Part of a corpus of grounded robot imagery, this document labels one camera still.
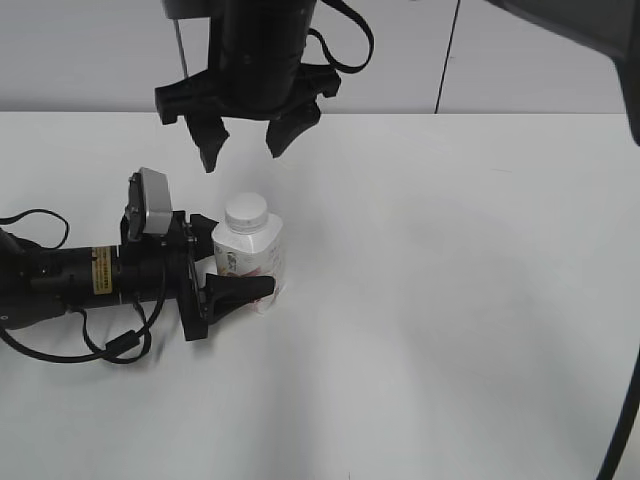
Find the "warning sticker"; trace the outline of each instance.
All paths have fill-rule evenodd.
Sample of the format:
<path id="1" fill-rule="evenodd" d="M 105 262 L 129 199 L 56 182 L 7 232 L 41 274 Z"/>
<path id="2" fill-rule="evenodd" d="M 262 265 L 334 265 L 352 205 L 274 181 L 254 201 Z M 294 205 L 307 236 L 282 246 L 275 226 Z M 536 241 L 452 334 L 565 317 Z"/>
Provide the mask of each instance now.
<path id="1" fill-rule="evenodd" d="M 93 293 L 107 295 L 113 292 L 111 280 L 111 247 L 96 247 L 92 250 L 91 274 Z"/>

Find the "black cable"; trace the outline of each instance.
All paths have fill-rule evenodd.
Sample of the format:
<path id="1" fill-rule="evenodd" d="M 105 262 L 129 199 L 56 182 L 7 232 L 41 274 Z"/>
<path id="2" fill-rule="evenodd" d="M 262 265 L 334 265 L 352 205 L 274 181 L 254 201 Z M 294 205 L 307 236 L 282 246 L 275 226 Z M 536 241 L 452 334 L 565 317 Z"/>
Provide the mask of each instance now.
<path id="1" fill-rule="evenodd" d="M 451 57 L 451 48 L 453 47 L 453 36 L 456 33 L 456 25 L 458 24 L 459 14 L 460 14 L 460 0 L 458 0 L 458 3 L 456 4 L 456 10 L 453 14 L 451 34 L 449 35 L 449 45 L 447 46 L 447 53 L 444 57 L 444 66 L 442 67 L 442 76 L 440 77 L 440 87 L 438 88 L 438 98 L 436 100 L 436 108 L 433 113 L 440 112 L 440 100 L 442 100 L 442 93 L 444 91 L 444 81 L 447 77 L 447 68 L 449 68 L 449 58 Z"/>
<path id="2" fill-rule="evenodd" d="M 33 215 L 34 213 L 42 213 L 44 215 L 49 215 L 51 217 L 57 218 L 62 223 L 64 223 L 64 235 L 62 236 L 62 240 L 60 240 L 60 243 L 58 243 L 58 245 L 56 245 L 55 247 L 42 247 L 42 249 L 57 250 L 58 248 L 62 247 L 66 243 L 67 238 L 69 238 L 69 232 L 71 231 L 71 227 L 69 226 L 69 222 L 67 222 L 67 220 L 62 215 L 56 212 L 52 212 L 51 210 L 46 210 L 44 208 L 32 208 L 31 210 L 26 210 L 22 213 L 19 213 L 18 215 L 14 215 L 13 217 L 0 217 L 0 225 L 12 225 L 16 222 L 19 222 L 27 215 Z"/>
<path id="3" fill-rule="evenodd" d="M 87 312 L 84 310 L 74 310 L 73 313 L 79 313 L 82 315 L 84 321 L 87 319 Z M 106 358 L 109 352 L 101 352 L 101 353 L 91 353 L 87 355 L 78 355 L 75 357 L 68 356 L 59 356 L 59 355 L 50 355 L 48 353 L 42 353 L 37 350 L 33 350 L 22 343 L 18 342 L 15 338 L 9 335 L 9 332 L 0 324 L 0 338 L 4 340 L 4 342 L 13 348 L 18 353 L 26 355 L 27 357 L 34 358 L 36 360 L 40 360 L 43 362 L 49 363 L 86 363 L 92 362 L 94 360 L 100 360 L 101 358 Z"/>
<path id="4" fill-rule="evenodd" d="M 638 358 L 636 359 L 636 366 L 633 369 L 631 375 L 631 382 L 629 382 L 629 388 L 627 395 L 625 396 L 622 404 L 622 410 L 620 411 L 620 417 L 618 418 L 618 424 L 613 432 L 611 443 L 607 449 L 607 454 L 604 457 L 602 466 L 600 467 L 600 473 L 596 477 L 596 480 L 612 480 L 613 476 L 618 469 L 620 459 L 624 453 L 624 449 L 627 446 L 631 431 L 633 430 L 633 424 L 636 416 L 638 415 L 638 406 L 640 405 L 640 350 L 638 351 Z"/>
<path id="5" fill-rule="evenodd" d="M 138 303 L 138 301 L 134 301 L 133 302 L 133 309 L 136 311 L 136 313 L 138 314 L 138 316 L 140 317 L 140 320 L 142 320 L 142 325 L 146 325 L 147 324 L 147 317 L 144 313 L 144 310 L 142 309 L 142 305 L 140 305 L 140 303 Z M 152 338 L 151 338 L 151 332 L 145 332 L 144 335 L 144 340 L 142 343 L 142 349 L 140 350 L 140 353 L 138 353 L 138 355 L 134 356 L 134 357 L 129 357 L 129 358 L 118 358 L 118 357 L 114 357 L 114 358 L 104 358 L 103 360 L 109 362 L 109 363 L 113 363 L 116 365 L 128 365 L 134 362 L 137 362 L 138 360 L 140 360 L 141 358 L 143 358 L 145 355 L 147 355 L 149 353 L 149 351 L 151 350 L 151 342 L 152 342 Z M 100 347 L 98 347 L 93 340 L 91 340 L 91 337 L 89 336 L 89 331 L 87 329 L 87 319 L 85 317 L 84 322 L 82 322 L 82 338 L 84 339 L 84 343 L 87 345 L 87 347 L 89 348 L 89 350 L 91 350 L 93 353 L 98 353 L 98 352 L 103 352 L 104 350 L 101 349 Z"/>

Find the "gray cable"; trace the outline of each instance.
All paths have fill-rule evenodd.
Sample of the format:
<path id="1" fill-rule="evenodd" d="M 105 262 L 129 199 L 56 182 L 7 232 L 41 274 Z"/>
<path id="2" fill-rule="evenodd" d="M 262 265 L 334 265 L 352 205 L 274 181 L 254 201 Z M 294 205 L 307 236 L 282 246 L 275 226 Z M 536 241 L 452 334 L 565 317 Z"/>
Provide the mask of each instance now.
<path id="1" fill-rule="evenodd" d="M 184 78 L 188 78 L 189 70 L 187 70 L 187 59 L 184 55 L 184 45 L 182 44 L 182 33 L 180 32 L 180 22 L 178 20 L 173 21 L 173 28 L 176 31 L 176 40 L 178 41 L 178 50 L 180 51 L 180 63 L 182 63 L 182 73 L 184 73 Z"/>

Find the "white tabletop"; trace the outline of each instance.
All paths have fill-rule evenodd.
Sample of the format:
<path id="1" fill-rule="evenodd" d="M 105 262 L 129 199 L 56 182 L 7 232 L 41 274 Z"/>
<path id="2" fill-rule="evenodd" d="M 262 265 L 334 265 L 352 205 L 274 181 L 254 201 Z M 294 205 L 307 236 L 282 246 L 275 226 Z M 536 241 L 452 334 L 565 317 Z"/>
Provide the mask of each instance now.
<path id="1" fill-rule="evenodd" d="M 640 148 L 624 116 L 325 116 L 280 161 L 227 122 L 204 174 L 147 114 L 0 114 L 0 216 L 46 207 L 69 246 L 117 243 L 127 178 L 220 218 L 257 191 L 287 289 L 150 361 L 48 365 L 0 345 L 0 478 L 589 479 L 640 339 Z M 9 231 L 55 243 L 29 218 Z M 130 307 L 90 312 L 103 339 Z M 84 353 L 80 321 L 16 333 Z M 640 478 L 640 434 L 619 472 Z"/>

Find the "white bottle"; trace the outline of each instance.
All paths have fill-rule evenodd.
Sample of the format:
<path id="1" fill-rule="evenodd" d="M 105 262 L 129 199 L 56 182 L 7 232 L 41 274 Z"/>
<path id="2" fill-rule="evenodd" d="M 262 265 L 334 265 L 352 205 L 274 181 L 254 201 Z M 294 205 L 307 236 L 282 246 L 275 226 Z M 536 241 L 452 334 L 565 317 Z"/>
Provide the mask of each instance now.
<path id="1" fill-rule="evenodd" d="M 213 230 L 218 275 L 232 277 L 272 276 L 273 295 L 253 304 L 264 312 L 282 287 L 284 252 L 281 245 L 282 219 L 267 210 L 257 193 L 241 193 L 225 205 L 225 218 Z"/>

